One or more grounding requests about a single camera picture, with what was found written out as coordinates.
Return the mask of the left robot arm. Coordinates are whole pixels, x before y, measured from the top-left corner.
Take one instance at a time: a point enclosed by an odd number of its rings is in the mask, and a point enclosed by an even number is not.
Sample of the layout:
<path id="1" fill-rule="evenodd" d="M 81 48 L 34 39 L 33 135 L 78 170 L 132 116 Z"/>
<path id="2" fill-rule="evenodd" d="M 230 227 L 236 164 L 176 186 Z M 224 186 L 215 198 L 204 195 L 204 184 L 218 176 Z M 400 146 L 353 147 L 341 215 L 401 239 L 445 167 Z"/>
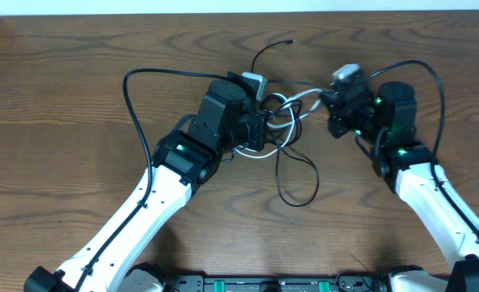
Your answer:
<path id="1" fill-rule="evenodd" d="M 188 130 L 158 142 L 136 189 L 93 239 L 54 273 L 37 267 L 24 290 L 116 291 L 153 236 L 217 172 L 224 153 L 264 148 L 269 115 L 255 104 L 266 84 L 248 72 L 212 82 Z"/>

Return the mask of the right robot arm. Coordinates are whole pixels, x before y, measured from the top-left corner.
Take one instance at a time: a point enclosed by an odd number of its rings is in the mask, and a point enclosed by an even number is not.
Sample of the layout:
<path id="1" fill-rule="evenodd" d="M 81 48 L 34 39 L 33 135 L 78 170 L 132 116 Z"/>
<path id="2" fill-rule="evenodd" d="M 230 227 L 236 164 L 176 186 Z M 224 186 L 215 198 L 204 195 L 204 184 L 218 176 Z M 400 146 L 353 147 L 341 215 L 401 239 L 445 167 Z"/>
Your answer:
<path id="1" fill-rule="evenodd" d="M 320 95 L 336 138 L 354 131 L 371 149 L 365 155 L 391 191 L 428 230 L 447 261 L 447 279 L 416 266 L 382 277 L 385 291 L 479 291 L 479 217 L 449 182 L 434 152 L 416 139 L 416 100 L 411 85 L 384 83 L 373 93 L 364 80 L 339 80 Z"/>

